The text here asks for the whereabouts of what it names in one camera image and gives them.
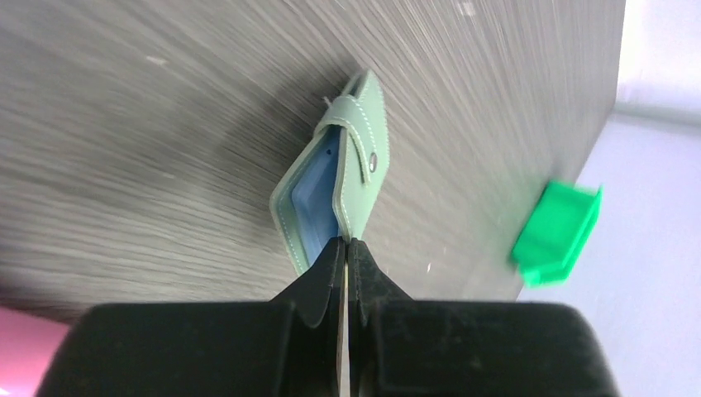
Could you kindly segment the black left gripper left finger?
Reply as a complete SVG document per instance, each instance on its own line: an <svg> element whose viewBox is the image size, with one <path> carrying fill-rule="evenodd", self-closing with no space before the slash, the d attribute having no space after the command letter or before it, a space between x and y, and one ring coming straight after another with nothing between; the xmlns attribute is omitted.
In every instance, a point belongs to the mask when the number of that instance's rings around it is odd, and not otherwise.
<svg viewBox="0 0 701 397"><path fill-rule="evenodd" d="M273 298L290 304L282 396L338 396L341 383L346 243L330 239L314 264Z"/></svg>

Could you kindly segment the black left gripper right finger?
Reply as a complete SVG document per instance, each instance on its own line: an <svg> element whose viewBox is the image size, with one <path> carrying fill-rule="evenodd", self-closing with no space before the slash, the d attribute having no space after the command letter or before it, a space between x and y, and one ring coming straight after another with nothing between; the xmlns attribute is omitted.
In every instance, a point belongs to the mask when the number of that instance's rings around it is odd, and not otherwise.
<svg viewBox="0 0 701 397"><path fill-rule="evenodd" d="M365 242L357 238L351 240L347 247L346 263L350 394L359 396L361 376L374 358L369 326L373 307L392 301L410 301L412 298L379 268Z"/></svg>

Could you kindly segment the mint green card holder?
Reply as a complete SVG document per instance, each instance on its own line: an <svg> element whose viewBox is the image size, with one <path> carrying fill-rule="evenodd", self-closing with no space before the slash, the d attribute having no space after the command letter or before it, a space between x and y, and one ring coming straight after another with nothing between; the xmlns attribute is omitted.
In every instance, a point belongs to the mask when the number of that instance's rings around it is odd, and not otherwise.
<svg viewBox="0 0 701 397"><path fill-rule="evenodd" d="M383 90L373 71L360 71L327 104L312 140L269 199L297 275L313 266L329 239L362 237L389 165Z"/></svg>

